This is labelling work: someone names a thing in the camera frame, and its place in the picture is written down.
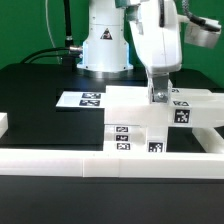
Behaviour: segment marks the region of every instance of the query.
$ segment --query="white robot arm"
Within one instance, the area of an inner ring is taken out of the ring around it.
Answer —
[[[182,53],[179,22],[174,0],[115,0],[126,8],[137,55],[146,68],[152,92],[151,102],[168,102],[169,72],[181,68]],[[190,25],[187,43],[210,47],[217,41],[221,26],[217,21],[202,19],[189,11],[188,0],[183,9]]]

